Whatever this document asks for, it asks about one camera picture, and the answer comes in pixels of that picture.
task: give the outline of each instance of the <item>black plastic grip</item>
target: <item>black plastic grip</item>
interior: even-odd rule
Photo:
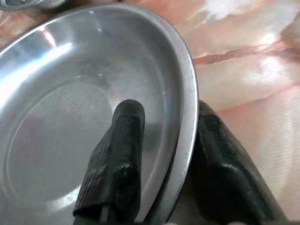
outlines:
[[[144,126],[139,102],[126,100],[117,106],[111,127],[90,157],[74,216],[102,222],[106,211],[115,221],[134,221],[141,203]]]
[[[227,224],[285,221],[285,215],[241,143],[217,114],[199,102],[190,174],[202,216]]]

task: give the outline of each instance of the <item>metal bowl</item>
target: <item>metal bowl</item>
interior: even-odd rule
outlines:
[[[72,224],[90,154],[125,99],[146,113],[137,220],[153,205],[148,220],[160,223],[180,193],[197,125],[195,71],[175,29],[133,5],[84,7],[0,53],[1,224]]]

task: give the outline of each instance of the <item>shallow metal dish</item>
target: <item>shallow metal dish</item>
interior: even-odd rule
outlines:
[[[132,5],[84,7],[0,53],[2,225],[72,224],[90,154],[125,99],[146,113],[137,219],[165,180],[149,220],[166,220],[186,176],[198,110],[193,64],[174,28]]]

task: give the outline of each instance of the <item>pink marble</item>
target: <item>pink marble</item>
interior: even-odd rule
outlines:
[[[300,220],[300,1],[124,1],[179,31],[200,98],[245,146],[287,216]],[[0,47],[41,20],[0,12]]]

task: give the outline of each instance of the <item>bowl rim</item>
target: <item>bowl rim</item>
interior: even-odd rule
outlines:
[[[74,14],[91,10],[97,11],[105,9],[130,12],[134,15],[140,16],[143,19],[146,19],[152,26],[157,28],[165,36],[171,48],[174,50],[178,61],[179,70],[182,75],[182,108],[176,147],[159,193],[157,194],[155,201],[145,219],[150,224],[162,224],[169,219],[181,193],[191,161],[195,143],[196,129],[198,126],[199,108],[197,76],[188,48],[176,29],[157,13],[141,6],[129,3],[104,3],[92,6],[82,6],[61,13],[23,33],[20,37],[17,37],[0,51],[0,58],[16,43],[43,26],[47,26],[56,22],[57,20]]]

